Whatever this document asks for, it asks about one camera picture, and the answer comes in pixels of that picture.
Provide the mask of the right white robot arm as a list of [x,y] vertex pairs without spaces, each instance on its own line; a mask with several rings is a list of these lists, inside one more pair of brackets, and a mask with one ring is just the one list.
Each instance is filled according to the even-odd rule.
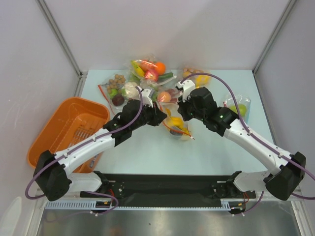
[[258,135],[241,123],[239,116],[227,107],[219,107],[211,92],[205,88],[184,86],[179,88],[178,112],[183,120],[193,118],[201,121],[210,131],[218,133],[255,157],[267,169],[265,172],[235,172],[227,192],[239,197],[247,191],[268,191],[280,200],[287,200],[302,181],[306,158],[300,153],[292,154],[264,138],[256,140]]

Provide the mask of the zip bag with yellow fruit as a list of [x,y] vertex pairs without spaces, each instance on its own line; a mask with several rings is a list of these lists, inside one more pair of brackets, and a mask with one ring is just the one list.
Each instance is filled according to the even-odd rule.
[[165,107],[163,111],[167,114],[167,118],[162,122],[162,124],[172,138],[181,141],[195,139],[192,135],[188,122],[183,120],[176,108]]

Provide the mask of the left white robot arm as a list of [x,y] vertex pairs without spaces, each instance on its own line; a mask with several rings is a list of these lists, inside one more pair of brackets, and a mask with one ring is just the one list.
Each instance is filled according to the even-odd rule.
[[130,100],[120,113],[85,140],[56,153],[44,151],[39,156],[33,181],[51,202],[73,191],[74,187],[79,192],[93,192],[102,197],[108,192],[108,184],[94,172],[83,174],[82,178],[74,177],[77,167],[126,141],[134,130],[144,125],[158,126],[166,117],[156,103],[149,106]]

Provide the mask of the dark purple fake fruit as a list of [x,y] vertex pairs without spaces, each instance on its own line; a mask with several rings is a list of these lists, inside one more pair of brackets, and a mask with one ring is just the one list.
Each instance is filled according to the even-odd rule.
[[169,129],[169,132],[171,135],[173,136],[176,136],[176,137],[181,137],[184,135],[182,129],[176,127],[176,126],[172,126],[170,129]]

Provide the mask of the yellow fake pepper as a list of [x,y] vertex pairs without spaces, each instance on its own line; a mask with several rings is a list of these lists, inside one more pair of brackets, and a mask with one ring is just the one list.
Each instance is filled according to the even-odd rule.
[[180,129],[183,129],[185,126],[184,121],[180,117],[170,117],[169,123],[171,126],[175,126]]

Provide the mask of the zip bag with green pear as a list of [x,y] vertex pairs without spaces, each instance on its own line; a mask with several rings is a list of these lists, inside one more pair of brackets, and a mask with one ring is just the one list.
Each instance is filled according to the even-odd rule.
[[[241,93],[234,94],[234,96],[235,96],[241,117],[243,118],[244,122],[247,123],[249,119],[249,113],[250,113],[250,107],[251,107],[251,99],[248,96],[245,96],[244,94],[241,94]],[[231,93],[228,93],[224,97],[222,104],[224,107],[227,107],[231,109],[233,112],[238,113]]]

